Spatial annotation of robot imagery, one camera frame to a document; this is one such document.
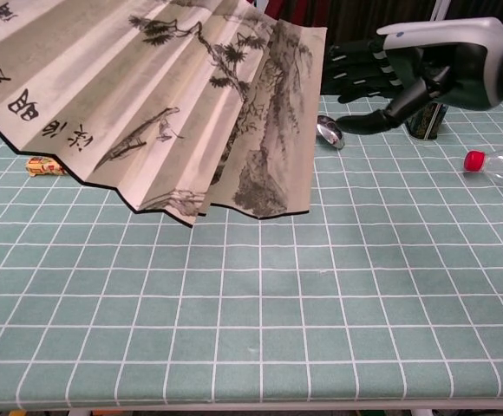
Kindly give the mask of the green checked tablecloth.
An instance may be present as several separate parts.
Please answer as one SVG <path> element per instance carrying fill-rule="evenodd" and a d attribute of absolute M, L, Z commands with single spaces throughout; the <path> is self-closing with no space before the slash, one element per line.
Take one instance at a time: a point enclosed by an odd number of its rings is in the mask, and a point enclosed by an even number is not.
<path fill-rule="evenodd" d="M 308 213 L 193 227 L 0 140 L 0 408 L 503 406 L 503 105 L 317 145 Z"/>

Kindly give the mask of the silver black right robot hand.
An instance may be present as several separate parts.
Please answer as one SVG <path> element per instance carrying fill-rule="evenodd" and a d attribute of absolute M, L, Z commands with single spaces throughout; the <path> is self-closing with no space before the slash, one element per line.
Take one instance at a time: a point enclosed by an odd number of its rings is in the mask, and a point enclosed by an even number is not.
<path fill-rule="evenodd" d="M 381 96 L 389 104 L 336 120 L 345 133 L 399 127 L 435 102 L 484 111 L 503 101 L 503 23 L 495 17 L 395 23 L 369 39 L 327 48 L 321 92 L 349 103 Z"/>

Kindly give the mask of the yellow snack packet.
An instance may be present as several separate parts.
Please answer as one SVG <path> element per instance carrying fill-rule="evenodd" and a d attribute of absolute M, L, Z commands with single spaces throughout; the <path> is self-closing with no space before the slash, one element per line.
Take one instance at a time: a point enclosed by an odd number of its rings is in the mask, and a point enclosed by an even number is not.
<path fill-rule="evenodd" d="M 25 168 L 30 177 L 38 175 L 66 175 L 65 169 L 54 159 L 43 156 L 35 156 L 28 159 Z"/>

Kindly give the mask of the white frame pole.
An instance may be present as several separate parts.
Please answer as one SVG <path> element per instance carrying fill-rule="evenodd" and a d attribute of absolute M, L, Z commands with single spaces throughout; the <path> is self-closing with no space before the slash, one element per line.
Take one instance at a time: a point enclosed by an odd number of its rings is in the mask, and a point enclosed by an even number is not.
<path fill-rule="evenodd" d="M 434 6 L 430 15 L 430 21 L 442 21 L 446 18 L 451 0 L 434 0 Z"/>

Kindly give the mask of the dark green tin can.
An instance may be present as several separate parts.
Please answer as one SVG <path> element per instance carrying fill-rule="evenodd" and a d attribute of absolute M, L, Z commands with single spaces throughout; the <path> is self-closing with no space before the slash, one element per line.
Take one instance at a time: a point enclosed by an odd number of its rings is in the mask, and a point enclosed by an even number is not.
<path fill-rule="evenodd" d="M 418 140 L 436 140 L 448 106 L 429 103 L 405 122 L 408 134 Z"/>

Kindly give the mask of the paper folding fan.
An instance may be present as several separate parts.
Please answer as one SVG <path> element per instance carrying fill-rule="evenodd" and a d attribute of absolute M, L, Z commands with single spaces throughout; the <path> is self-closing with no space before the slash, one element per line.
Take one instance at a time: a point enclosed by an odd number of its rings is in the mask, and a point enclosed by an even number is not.
<path fill-rule="evenodd" d="M 0 137 L 136 213 L 304 213 L 325 34 L 247 0 L 0 0 Z"/>

